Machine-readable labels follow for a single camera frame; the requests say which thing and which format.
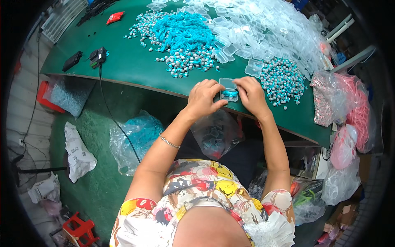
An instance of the floral blouse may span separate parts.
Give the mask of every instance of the floral blouse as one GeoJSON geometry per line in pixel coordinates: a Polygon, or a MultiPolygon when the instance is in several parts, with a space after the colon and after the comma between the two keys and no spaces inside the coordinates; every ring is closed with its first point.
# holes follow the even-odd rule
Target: floral blouse
{"type": "Polygon", "coordinates": [[[163,197],[124,202],[115,221],[110,246],[172,246],[177,224],[195,206],[224,208],[244,229],[254,246],[291,246],[295,225],[288,191],[273,190],[260,202],[251,198],[224,165],[209,160],[180,159],[170,167],[163,197]]]}

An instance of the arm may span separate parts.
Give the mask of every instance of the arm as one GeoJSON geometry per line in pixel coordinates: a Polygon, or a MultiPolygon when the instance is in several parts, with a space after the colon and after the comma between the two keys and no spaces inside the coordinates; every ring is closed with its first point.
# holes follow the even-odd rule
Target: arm
{"type": "MultiPolygon", "coordinates": [[[[174,145],[181,145],[186,133],[199,118],[210,115],[226,105],[226,100],[213,103],[213,98],[224,86],[214,80],[204,80],[195,85],[188,98],[188,105],[180,111],[162,136],[174,145]]],[[[137,167],[126,194],[125,201],[133,198],[148,198],[158,202],[163,195],[166,173],[178,149],[156,139],[137,167]]]]}
{"type": "Polygon", "coordinates": [[[268,170],[262,198],[275,189],[285,189],[289,192],[291,177],[287,152],[261,85],[249,76],[235,79],[233,82],[237,85],[243,105],[256,116],[262,129],[268,170]]]}

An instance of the black device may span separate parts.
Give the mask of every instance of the black device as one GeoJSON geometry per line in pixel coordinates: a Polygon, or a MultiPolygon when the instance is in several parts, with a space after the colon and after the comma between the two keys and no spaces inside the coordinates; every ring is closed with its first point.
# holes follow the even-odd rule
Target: black device
{"type": "Polygon", "coordinates": [[[67,59],[64,62],[63,65],[63,72],[66,72],[67,70],[69,70],[71,67],[73,67],[74,65],[76,65],[79,62],[79,59],[82,56],[82,51],[78,51],[77,53],[75,53],[74,55],[72,55],[69,59],[67,59]]]}
{"type": "Polygon", "coordinates": [[[94,50],[89,55],[89,60],[90,60],[89,65],[94,69],[98,67],[101,63],[104,63],[106,57],[107,57],[107,50],[104,47],[94,50]]]}

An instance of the silver bangle bracelet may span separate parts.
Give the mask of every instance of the silver bangle bracelet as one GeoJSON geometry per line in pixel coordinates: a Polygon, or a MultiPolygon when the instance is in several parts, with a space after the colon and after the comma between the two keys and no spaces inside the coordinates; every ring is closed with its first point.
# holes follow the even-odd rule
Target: silver bangle bracelet
{"type": "Polygon", "coordinates": [[[169,145],[172,146],[172,147],[175,147],[176,149],[180,149],[180,146],[174,145],[174,144],[170,143],[168,140],[166,140],[166,139],[162,136],[162,133],[159,133],[159,136],[160,136],[160,138],[161,138],[165,143],[169,144],[169,145]]]}

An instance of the white paper bag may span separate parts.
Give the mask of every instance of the white paper bag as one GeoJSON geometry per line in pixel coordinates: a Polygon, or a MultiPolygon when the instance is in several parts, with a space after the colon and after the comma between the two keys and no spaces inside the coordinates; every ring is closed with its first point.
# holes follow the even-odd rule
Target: white paper bag
{"type": "Polygon", "coordinates": [[[92,171],[98,161],[86,148],[75,125],[67,122],[64,125],[64,136],[70,166],[69,178],[75,183],[77,179],[92,171]]]}
{"type": "Polygon", "coordinates": [[[60,185],[58,175],[51,172],[51,176],[49,178],[35,183],[27,193],[33,203],[38,203],[44,199],[60,202],[60,185]]]}

